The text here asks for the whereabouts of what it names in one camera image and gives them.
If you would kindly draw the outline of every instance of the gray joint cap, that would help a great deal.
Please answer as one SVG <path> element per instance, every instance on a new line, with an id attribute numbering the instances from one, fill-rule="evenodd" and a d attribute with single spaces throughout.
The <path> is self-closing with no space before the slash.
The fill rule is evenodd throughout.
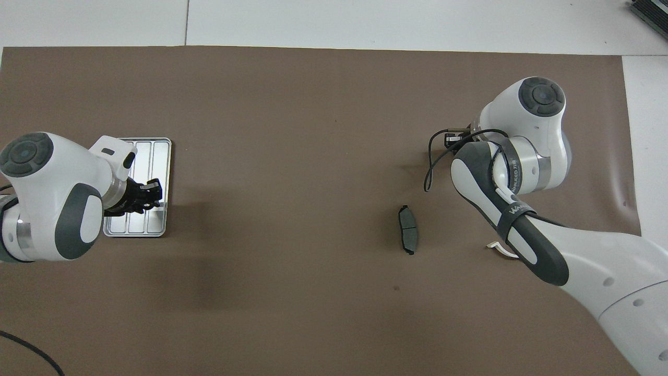
<path id="1" fill-rule="evenodd" d="M 0 153 L 0 170 L 11 177 L 39 171 L 53 154 L 53 141 L 43 132 L 25 134 L 10 142 Z"/>
<path id="2" fill-rule="evenodd" d="M 520 103 L 527 111 L 543 118 L 558 114 L 566 104 L 564 90 L 556 82 L 543 77 L 524 80 L 519 95 Z"/>

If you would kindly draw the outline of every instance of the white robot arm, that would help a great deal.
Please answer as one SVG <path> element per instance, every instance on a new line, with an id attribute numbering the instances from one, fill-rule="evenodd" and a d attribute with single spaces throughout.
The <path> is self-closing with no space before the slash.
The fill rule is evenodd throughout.
<path id="1" fill-rule="evenodd" d="M 128 178 L 136 148 L 103 136 L 90 150 L 46 132 L 29 133 L 0 153 L 15 195 L 0 195 L 0 261 L 74 260 L 100 234 L 104 215 L 143 212 L 162 188 Z"/>
<path id="2" fill-rule="evenodd" d="M 487 133 L 466 143 L 452 182 L 536 276 L 589 310 L 640 374 L 668 375 L 668 252 L 638 236 L 563 227 L 516 196 L 566 177 L 565 104 L 546 78 L 513 84 L 472 123 L 472 132 L 495 128 L 508 137 Z"/>

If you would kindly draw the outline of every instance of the dark equipment in corner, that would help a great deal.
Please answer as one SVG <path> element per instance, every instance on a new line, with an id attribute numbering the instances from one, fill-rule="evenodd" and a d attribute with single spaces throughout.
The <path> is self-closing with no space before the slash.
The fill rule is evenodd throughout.
<path id="1" fill-rule="evenodd" d="M 668 39 L 668 0 L 633 0 L 629 9 Z"/>

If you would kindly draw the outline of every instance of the white floor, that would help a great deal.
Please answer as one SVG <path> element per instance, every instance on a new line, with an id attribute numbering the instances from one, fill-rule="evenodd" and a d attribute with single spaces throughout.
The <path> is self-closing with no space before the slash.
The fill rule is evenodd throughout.
<path id="1" fill-rule="evenodd" d="M 643 235 L 668 248 L 668 41 L 626 0 L 2 0 L 0 48 L 261 45 L 622 55 Z"/>

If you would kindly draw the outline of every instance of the aluminum tray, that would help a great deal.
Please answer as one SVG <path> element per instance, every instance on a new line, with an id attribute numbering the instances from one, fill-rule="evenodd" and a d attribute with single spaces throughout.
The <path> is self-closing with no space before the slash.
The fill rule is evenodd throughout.
<path id="1" fill-rule="evenodd" d="M 129 213 L 122 217 L 105 217 L 102 231 L 113 238 L 157 238 L 164 234 L 167 224 L 172 141 L 163 137 L 120 139 L 134 144 L 137 148 L 130 177 L 142 184 L 151 179 L 159 179 L 162 200 L 160 207 L 145 211 L 144 214 Z"/>

